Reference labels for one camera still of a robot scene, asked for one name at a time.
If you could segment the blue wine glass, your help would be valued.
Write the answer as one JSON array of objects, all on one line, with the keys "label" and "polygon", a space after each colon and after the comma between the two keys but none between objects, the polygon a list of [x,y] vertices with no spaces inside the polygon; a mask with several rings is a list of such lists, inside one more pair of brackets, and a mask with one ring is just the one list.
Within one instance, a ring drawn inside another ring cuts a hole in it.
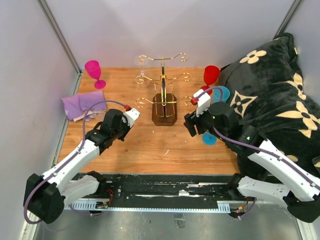
[{"label": "blue wine glass", "polygon": [[226,103],[227,100],[230,97],[230,91],[227,87],[225,86],[218,86],[213,90],[212,93],[212,102],[217,103],[217,102],[224,102]]},{"label": "blue wine glass", "polygon": [[202,135],[202,141],[205,145],[213,146],[217,142],[217,138],[209,132],[205,132]]}]

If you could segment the red wine glass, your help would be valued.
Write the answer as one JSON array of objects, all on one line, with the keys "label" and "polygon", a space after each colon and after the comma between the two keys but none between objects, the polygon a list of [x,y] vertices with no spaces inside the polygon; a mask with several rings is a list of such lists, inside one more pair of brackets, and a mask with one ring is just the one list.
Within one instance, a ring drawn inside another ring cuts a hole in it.
[{"label": "red wine glass", "polygon": [[203,81],[204,85],[201,87],[202,90],[209,89],[217,80],[221,70],[215,65],[208,65],[204,69]]}]

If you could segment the purple cloth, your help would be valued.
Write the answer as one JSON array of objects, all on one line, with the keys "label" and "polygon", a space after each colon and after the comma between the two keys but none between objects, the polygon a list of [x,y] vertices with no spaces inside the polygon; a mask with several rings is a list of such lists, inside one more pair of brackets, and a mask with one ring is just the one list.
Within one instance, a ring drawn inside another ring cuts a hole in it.
[{"label": "purple cloth", "polygon": [[94,118],[97,114],[102,114],[107,110],[107,104],[102,90],[80,93],[61,99],[66,118],[69,121],[79,121],[85,116],[85,112],[93,105],[86,115],[86,121]]}]

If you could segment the clear wine glass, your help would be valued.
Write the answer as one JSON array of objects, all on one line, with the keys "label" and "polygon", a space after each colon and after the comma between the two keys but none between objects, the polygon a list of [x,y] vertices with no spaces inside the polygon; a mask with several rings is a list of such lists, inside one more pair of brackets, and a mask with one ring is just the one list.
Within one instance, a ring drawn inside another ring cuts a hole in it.
[{"label": "clear wine glass", "polygon": [[134,63],[139,67],[139,70],[135,77],[135,82],[142,86],[143,88],[147,88],[150,84],[150,73],[148,72],[146,65],[148,63],[148,59],[145,57],[141,57],[141,54],[138,54],[134,57]]}]

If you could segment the pink wine glass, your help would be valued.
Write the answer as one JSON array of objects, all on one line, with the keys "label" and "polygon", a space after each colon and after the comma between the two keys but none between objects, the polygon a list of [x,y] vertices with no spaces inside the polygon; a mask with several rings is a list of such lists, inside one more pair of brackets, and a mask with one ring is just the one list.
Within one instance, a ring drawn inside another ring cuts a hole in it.
[{"label": "pink wine glass", "polygon": [[103,79],[100,79],[102,71],[100,63],[97,60],[89,60],[85,63],[84,68],[88,75],[95,79],[94,87],[96,89],[103,89],[106,86],[106,82]]}]

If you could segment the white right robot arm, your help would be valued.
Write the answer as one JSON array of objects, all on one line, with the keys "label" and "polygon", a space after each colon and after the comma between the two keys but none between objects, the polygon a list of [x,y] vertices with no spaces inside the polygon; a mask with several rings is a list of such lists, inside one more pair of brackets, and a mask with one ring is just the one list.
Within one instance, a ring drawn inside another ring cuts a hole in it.
[{"label": "white right robot arm", "polygon": [[232,200],[243,197],[262,199],[286,208],[306,223],[320,216],[320,179],[289,160],[274,144],[251,125],[239,124],[232,107],[220,101],[190,100],[196,110],[184,117],[184,126],[193,137],[206,132],[222,140],[237,155],[263,167],[279,183],[253,179],[235,173],[227,184],[226,193]]}]

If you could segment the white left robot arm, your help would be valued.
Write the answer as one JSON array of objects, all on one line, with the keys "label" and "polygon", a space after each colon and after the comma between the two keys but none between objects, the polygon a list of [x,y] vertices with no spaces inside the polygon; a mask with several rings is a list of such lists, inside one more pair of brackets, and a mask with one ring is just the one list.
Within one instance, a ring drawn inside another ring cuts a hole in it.
[{"label": "white left robot arm", "polygon": [[103,121],[85,132],[83,140],[67,157],[41,175],[32,174],[26,181],[24,193],[25,220],[33,224],[28,218],[28,212],[31,212],[40,221],[51,224],[72,202],[91,194],[96,198],[103,197],[107,185],[99,173],[89,173],[76,181],[72,178],[115,140],[123,141],[139,117],[140,112],[135,108],[125,112],[108,110]]}]

